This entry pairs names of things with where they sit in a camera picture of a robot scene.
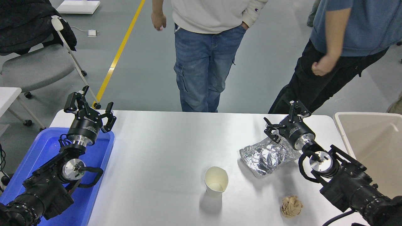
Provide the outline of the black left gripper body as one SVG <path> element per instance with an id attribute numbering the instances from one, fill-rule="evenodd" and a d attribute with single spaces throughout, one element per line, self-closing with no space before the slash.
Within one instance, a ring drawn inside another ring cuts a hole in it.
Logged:
<path id="1" fill-rule="evenodd" d="M 73 136 L 83 136 L 91 142 L 95 142 L 102 126 L 100 113 L 96 110 L 79 110 L 68 131 L 68 139 L 73 140 Z"/>

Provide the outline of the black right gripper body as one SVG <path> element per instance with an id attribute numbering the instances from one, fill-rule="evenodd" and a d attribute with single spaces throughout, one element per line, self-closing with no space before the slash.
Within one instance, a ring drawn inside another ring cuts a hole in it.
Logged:
<path id="1" fill-rule="evenodd" d="M 303 148 L 315 140 L 316 134 L 303 121 L 292 121 L 286 124 L 283 136 L 293 148 Z"/>

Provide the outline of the person's right hand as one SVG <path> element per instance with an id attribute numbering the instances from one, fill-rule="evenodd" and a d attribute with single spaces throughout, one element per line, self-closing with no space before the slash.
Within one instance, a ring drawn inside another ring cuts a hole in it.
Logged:
<path id="1" fill-rule="evenodd" d="M 152 24 L 157 31 L 162 31 L 166 28 L 166 16 L 163 12 L 152 12 Z"/>
<path id="2" fill-rule="evenodd" d="M 313 74 L 316 76 L 325 76 L 330 73 L 336 66 L 339 57 L 338 55 L 331 54 L 324 55 L 318 62 L 313 63 L 311 67 Z"/>

